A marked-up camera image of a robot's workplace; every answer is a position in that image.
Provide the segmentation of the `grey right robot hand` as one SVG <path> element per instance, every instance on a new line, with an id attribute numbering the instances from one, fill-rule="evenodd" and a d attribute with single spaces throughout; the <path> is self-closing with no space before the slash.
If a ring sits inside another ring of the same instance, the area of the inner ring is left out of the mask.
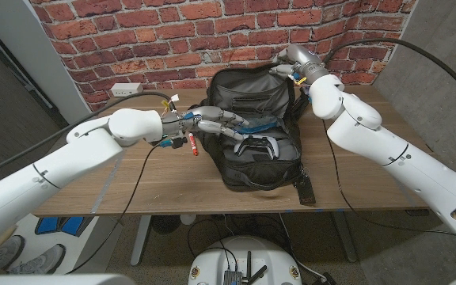
<path id="1" fill-rule="evenodd" d="M 290 44 L 284 48 L 272 59 L 272 62 L 275 66 L 270 69 L 271 74 L 282 78 L 299 74 L 298 82 L 302 80 L 302 83 L 308 85 L 329 74 L 325 64 L 314 52 L 297 44 Z"/>

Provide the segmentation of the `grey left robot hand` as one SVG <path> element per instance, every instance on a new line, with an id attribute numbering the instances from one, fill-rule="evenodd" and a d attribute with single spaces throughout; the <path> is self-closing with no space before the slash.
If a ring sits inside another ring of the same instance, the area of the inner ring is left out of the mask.
<path id="1" fill-rule="evenodd" d="M 249 125 L 249 122 L 241 116 L 215 106 L 193 108 L 181 115 L 188 131 L 221 134 L 236 141 L 242 141 L 244 137 L 237 133 L 234 127 Z"/>

